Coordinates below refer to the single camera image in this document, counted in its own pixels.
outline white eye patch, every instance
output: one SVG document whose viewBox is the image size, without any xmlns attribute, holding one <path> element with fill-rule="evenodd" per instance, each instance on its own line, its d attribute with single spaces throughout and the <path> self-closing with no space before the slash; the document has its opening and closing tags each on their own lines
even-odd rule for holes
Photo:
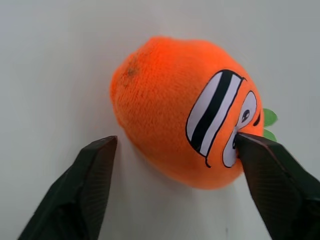
<svg viewBox="0 0 320 240">
<path fill-rule="evenodd" d="M 223 150 L 223 164 L 227 168 L 231 168 L 235 163 L 237 159 L 237 152 L 236 152 L 236 144 L 235 144 L 235 138 L 237 132 L 247 126 L 254 118 L 257 111 L 257 98 L 255 94 L 250 91 L 241 107 L 240 115 L 238 122 L 236 126 L 234 127 L 231 136 L 225 145 L 225 148 Z"/>
</svg>

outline white background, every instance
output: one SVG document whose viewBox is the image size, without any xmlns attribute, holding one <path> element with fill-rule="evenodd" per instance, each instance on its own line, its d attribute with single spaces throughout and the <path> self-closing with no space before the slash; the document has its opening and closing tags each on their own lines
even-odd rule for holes
<svg viewBox="0 0 320 240">
<path fill-rule="evenodd" d="M 317 0 L 0 0 L 0 238 L 14 240 L 79 150 L 119 136 L 101 240 L 269 240 L 244 177 L 195 190 L 151 169 L 109 83 L 152 35 L 207 39 L 255 81 L 278 141 L 320 178 Z"/>
</svg>

